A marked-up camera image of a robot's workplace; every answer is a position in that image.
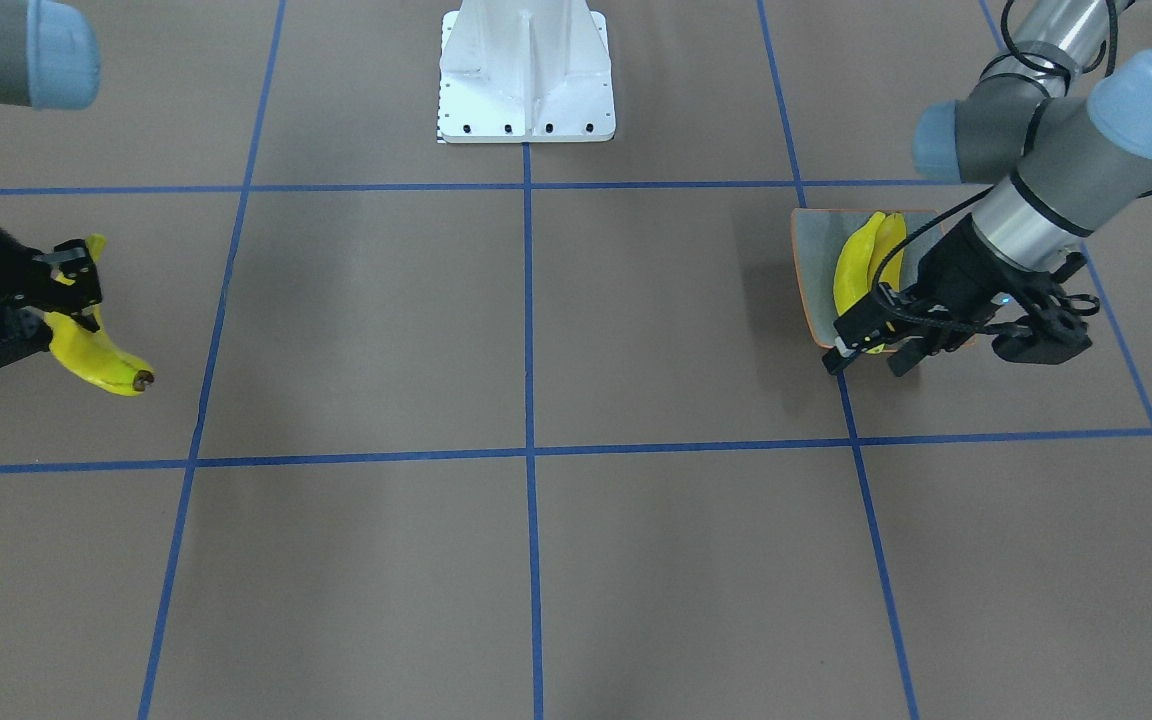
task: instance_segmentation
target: blue tape grid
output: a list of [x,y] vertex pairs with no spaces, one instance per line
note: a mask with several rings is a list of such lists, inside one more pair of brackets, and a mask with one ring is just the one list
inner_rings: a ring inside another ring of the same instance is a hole
[[[1001,36],[993,22],[986,0],[978,0],[982,13],[986,17],[988,29],[1001,47]],[[150,714],[152,694],[154,694],[157,665],[162,650],[166,620],[168,620],[172,590],[177,569],[180,544],[184,532],[184,521],[191,497],[195,471],[198,468],[251,468],[274,465],[312,465],[312,464],[351,464],[353,462],[411,462],[411,461],[446,461],[472,460],[490,457],[522,457],[526,461],[526,526],[529,526],[529,556],[531,564],[531,628],[532,628],[532,683],[535,687],[535,717],[544,718],[544,668],[543,668],[543,626],[541,626],[541,589],[540,589],[540,544],[538,525],[538,493],[536,493],[536,457],[579,456],[579,455],[621,455],[621,454],[660,454],[660,452],[730,452],[730,450],[798,450],[814,447],[850,447],[856,468],[856,477],[861,485],[861,500],[867,516],[870,540],[873,544],[874,561],[882,588],[884,605],[890,624],[892,643],[896,652],[901,683],[905,691],[905,705],[911,720],[919,717],[916,702],[914,680],[905,659],[905,644],[900,629],[900,617],[896,609],[895,594],[892,592],[886,555],[882,551],[882,535],[879,532],[878,514],[873,498],[870,495],[867,470],[864,464],[864,447],[884,447],[902,445],[943,445],[943,444],[992,444],[992,442],[1043,442],[1062,441],[1062,439],[1094,438],[1130,438],[1152,437],[1152,402],[1144,387],[1139,370],[1135,365],[1132,351],[1126,341],[1123,331],[1112,310],[1100,273],[1093,263],[1089,270],[1097,291],[1105,301],[1108,323],[1114,329],[1120,351],[1134,379],[1140,402],[1149,417],[1147,429],[1083,429],[1056,430],[1056,432],[1018,432],[1018,433],[975,433],[975,434],[940,434],[940,435],[897,435],[897,437],[859,437],[856,430],[855,412],[851,407],[846,378],[838,379],[838,393],[844,410],[847,438],[820,439],[785,439],[785,441],[749,441],[749,442],[697,442],[697,444],[645,444],[645,445],[597,445],[597,446],[536,446],[535,441],[535,294],[532,293],[532,194],[550,190],[673,190],[673,188],[794,188],[801,206],[808,206],[806,190],[813,187],[902,187],[902,185],[950,185],[940,181],[926,179],[803,179],[799,173],[799,161],[794,143],[790,113],[785,97],[780,68],[776,63],[776,51],[772,41],[771,24],[764,0],[756,0],[763,31],[765,51],[768,56],[768,69],[772,86],[776,92],[776,107],[780,111],[785,145],[790,164],[791,179],[770,179],[770,181],[639,181],[639,182],[533,182],[531,167],[531,149],[522,150],[524,165],[524,182],[521,183],[372,183],[372,184],[253,184],[256,158],[259,154],[262,127],[266,105],[270,100],[270,88],[273,82],[278,58],[278,46],[287,9],[287,0],[279,0],[275,15],[273,37],[270,40],[270,54],[266,60],[265,78],[262,83],[259,108],[253,122],[251,146],[248,150],[247,172],[243,183],[233,185],[124,185],[124,187],[6,187],[0,188],[0,196],[65,196],[65,195],[162,195],[162,194],[237,194],[238,210],[234,219],[229,255],[225,264],[223,282],[220,300],[215,306],[215,323],[209,348],[204,382],[198,401],[198,418],[195,433],[185,458],[168,460],[129,460],[101,462],[47,462],[47,464],[3,464],[0,473],[74,473],[74,471],[115,471],[115,470],[184,470],[182,492],[180,492],[177,518],[175,520],[168,566],[164,575],[162,592],[157,612],[154,641],[151,643],[147,658],[145,685],[142,688],[141,711],[138,719],[146,720]],[[524,196],[524,256],[525,256],[525,447],[483,448],[483,450],[414,450],[414,452],[370,452],[370,454],[339,455],[298,455],[273,457],[200,457],[202,432],[206,424],[207,402],[210,401],[211,382],[215,373],[220,336],[223,333],[225,309],[228,302],[228,288],[233,278],[234,259],[242,237],[243,220],[247,217],[247,202],[251,194],[262,192],[420,192],[420,191],[513,191]]]

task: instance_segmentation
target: black cable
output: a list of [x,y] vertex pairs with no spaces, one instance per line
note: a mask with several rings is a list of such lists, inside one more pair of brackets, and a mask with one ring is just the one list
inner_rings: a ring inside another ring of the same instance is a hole
[[1011,6],[1015,3],[1016,0],[1007,0],[1006,3],[1002,5],[1002,17],[998,20],[998,32],[1002,36],[1002,44],[1007,46],[1007,53],[1010,53],[1011,58],[1015,58],[1018,63],[1024,65],[1024,67],[1030,70],[1034,70],[1034,73],[1043,73],[1044,76],[1056,76],[1061,78],[1064,81],[1066,90],[1068,90],[1068,88],[1073,85],[1073,78],[1069,77],[1069,70],[1056,63],[1052,63],[1051,68],[1044,68],[1041,65],[1038,65],[1036,61],[1025,56],[1024,53],[1021,53],[1020,47],[1016,47],[1015,41],[1011,40],[1010,24],[1007,22],[1007,18],[1011,16]]
[[1085,74],[1089,74],[1089,73],[1096,73],[1096,68],[1100,68],[1101,67],[1102,61],[1105,61],[1105,50],[1106,50],[1106,47],[1108,47],[1108,43],[1107,41],[1102,41],[1101,50],[1097,51],[1096,59],[1092,60],[1092,65],[1089,65],[1087,67],[1083,68],[1084,76],[1085,76]]
[[929,232],[929,229],[937,227],[938,223],[945,222],[945,220],[961,213],[961,211],[968,209],[968,206],[977,204],[977,202],[979,202],[982,197],[988,195],[991,190],[993,190],[992,187],[984,188],[984,190],[975,194],[972,197],[968,197],[968,199],[960,202],[954,206],[954,209],[943,211],[943,213],[932,218],[924,223],[923,227],[916,229],[916,232],[909,233],[908,236],[905,236],[905,240],[897,242],[896,245],[887,252],[886,258],[882,258],[882,263],[878,264],[878,270],[874,272],[873,286],[869,288],[869,295],[878,302],[879,306],[882,306],[882,310],[886,310],[888,314],[895,316],[896,319],[905,320],[905,323],[923,325],[923,327],[940,328],[949,332],[969,334],[1011,334],[1018,331],[1018,325],[1015,323],[972,325],[968,323],[956,323],[956,320],[942,320],[940,318],[929,318],[927,316],[907,313],[904,309],[901,309],[901,306],[896,306],[895,304],[892,304],[892,302],[888,302],[887,293],[882,291],[882,271],[887,268],[887,265],[890,264],[893,258],[896,258],[897,252],[905,250],[911,242],[918,240],[918,237],[922,236],[923,233]]
[[[1036,61],[1030,60],[1024,53],[1021,53],[1020,47],[1016,47],[1015,40],[1011,39],[1011,26],[1009,23],[1009,17],[1011,16],[1011,6],[1016,3],[1016,0],[1007,0],[1005,6],[1002,6],[1002,17],[998,21],[998,32],[1002,36],[1002,44],[1007,47],[1007,53],[1020,61],[1021,65],[1034,70],[1034,73],[1049,74],[1049,76],[1056,76],[1064,79],[1066,91],[1069,90],[1073,78],[1070,78],[1069,70],[1060,67],[1060,65],[1052,63],[1053,67],[1044,68],[1043,65],[1038,65]],[[1096,59],[1092,60],[1092,65],[1083,68],[1083,73],[1091,73],[1093,69],[1101,67],[1101,62],[1105,61],[1105,77],[1109,77],[1114,74],[1119,65],[1119,5],[1117,0],[1105,0],[1106,12],[1111,15],[1111,35],[1102,41],[1100,53],[1097,53]]]
[[1109,77],[1119,65],[1119,3],[1117,0],[1105,0],[1105,6],[1111,13],[1111,51],[1105,56],[1105,77]]

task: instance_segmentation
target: bunch of bananas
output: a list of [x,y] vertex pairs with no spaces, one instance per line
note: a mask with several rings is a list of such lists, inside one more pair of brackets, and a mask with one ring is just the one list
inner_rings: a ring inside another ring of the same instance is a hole
[[[105,237],[93,234],[88,237],[88,251],[92,260],[100,260],[105,250]],[[67,283],[65,275],[56,282]],[[114,395],[134,396],[154,384],[154,370],[144,359],[122,350],[109,340],[105,332],[105,320],[100,317],[100,305],[92,306],[92,316],[99,331],[88,332],[69,314],[45,313],[41,319],[51,328],[47,350],[70,373]]]
[[[873,287],[874,275],[878,274],[878,265],[902,240],[905,240],[905,218],[900,213],[874,213],[857,232],[851,233],[838,257],[838,266],[833,270],[833,306],[838,314],[846,313],[861,297],[869,295],[869,288]],[[893,290],[901,288],[900,266],[904,255],[905,251],[901,250],[882,268],[882,282]],[[882,347],[878,346],[870,354],[881,351]]]

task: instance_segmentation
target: yellow banana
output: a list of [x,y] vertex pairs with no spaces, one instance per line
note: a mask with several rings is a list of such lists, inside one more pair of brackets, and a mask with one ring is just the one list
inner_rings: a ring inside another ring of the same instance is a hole
[[869,258],[874,253],[878,227],[885,218],[882,213],[870,215],[869,222],[851,233],[838,256],[838,266],[833,270],[833,306],[838,314],[846,313],[869,293]]
[[[874,237],[874,253],[869,259],[869,287],[873,287],[874,275],[878,273],[878,264],[882,263],[893,247],[900,245],[900,241],[905,240],[905,215],[892,213],[878,225],[878,234]],[[882,282],[890,286],[892,290],[900,290],[900,264],[904,260],[905,251],[901,250],[882,268]]]
[[[92,260],[99,260],[104,250],[104,236],[93,234],[88,237]],[[65,282],[62,276],[56,279]],[[154,382],[154,370],[144,359],[123,351],[109,340],[100,305],[92,306],[92,316],[100,325],[96,333],[83,329],[69,314],[45,313],[41,319],[51,328],[47,350],[70,373],[114,395],[134,396],[145,392]]]

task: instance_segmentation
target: robotic arm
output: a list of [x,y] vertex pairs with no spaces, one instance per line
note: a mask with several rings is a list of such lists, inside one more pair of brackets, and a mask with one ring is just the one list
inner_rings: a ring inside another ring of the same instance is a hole
[[[51,0],[0,0],[0,103],[82,109],[99,86],[99,50],[78,10]],[[101,333],[96,251],[91,241],[73,240],[45,253],[0,228],[0,367],[47,350],[59,334],[67,342],[58,358],[74,372],[76,363],[120,353]],[[105,389],[131,395],[152,382],[145,369],[132,372]]]
[[[1119,9],[1130,5],[1117,0]],[[903,376],[977,333],[995,336],[993,351],[1011,363],[1060,364],[1091,347],[1083,318],[1100,301],[1061,287],[1085,264],[1074,249],[1130,202],[1152,195],[1152,50],[1098,83],[1085,101],[1062,97],[1096,53],[1107,14],[1104,0],[1043,0],[1015,41],[1039,69],[1003,55],[968,100],[924,115],[915,138],[920,170],[995,185],[945,215],[979,200],[923,256],[914,286],[896,291],[876,283],[838,318],[836,347],[824,356],[829,373],[861,351],[904,341],[888,359]],[[1011,300],[1024,316],[988,324]]]

